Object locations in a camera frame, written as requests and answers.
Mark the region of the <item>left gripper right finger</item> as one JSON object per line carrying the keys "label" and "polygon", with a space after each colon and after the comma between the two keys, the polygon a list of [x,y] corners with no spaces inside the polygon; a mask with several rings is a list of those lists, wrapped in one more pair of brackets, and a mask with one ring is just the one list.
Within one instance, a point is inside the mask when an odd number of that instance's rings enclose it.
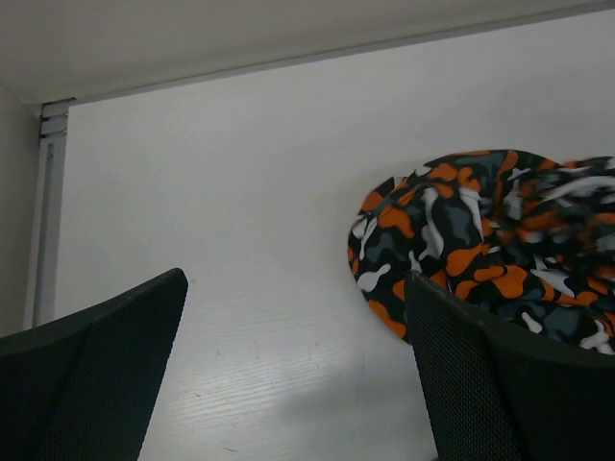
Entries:
{"label": "left gripper right finger", "polygon": [[515,326],[415,272],[405,291],[438,459],[613,459],[613,357]]}

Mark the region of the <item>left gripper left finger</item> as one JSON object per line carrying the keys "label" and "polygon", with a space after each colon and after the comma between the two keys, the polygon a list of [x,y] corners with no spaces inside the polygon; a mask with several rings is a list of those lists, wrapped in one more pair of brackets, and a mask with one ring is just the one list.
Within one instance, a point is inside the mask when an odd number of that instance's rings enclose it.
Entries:
{"label": "left gripper left finger", "polygon": [[175,268],[1,340],[4,460],[136,460],[182,318]]}

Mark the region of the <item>orange camouflage shorts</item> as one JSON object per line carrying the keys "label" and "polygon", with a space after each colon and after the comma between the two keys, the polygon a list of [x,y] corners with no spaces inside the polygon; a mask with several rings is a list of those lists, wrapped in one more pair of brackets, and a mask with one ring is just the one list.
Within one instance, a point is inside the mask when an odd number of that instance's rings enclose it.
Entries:
{"label": "orange camouflage shorts", "polygon": [[366,197],[348,263],[372,311],[408,341],[406,277],[533,333],[614,352],[614,160],[521,150],[446,155]]}

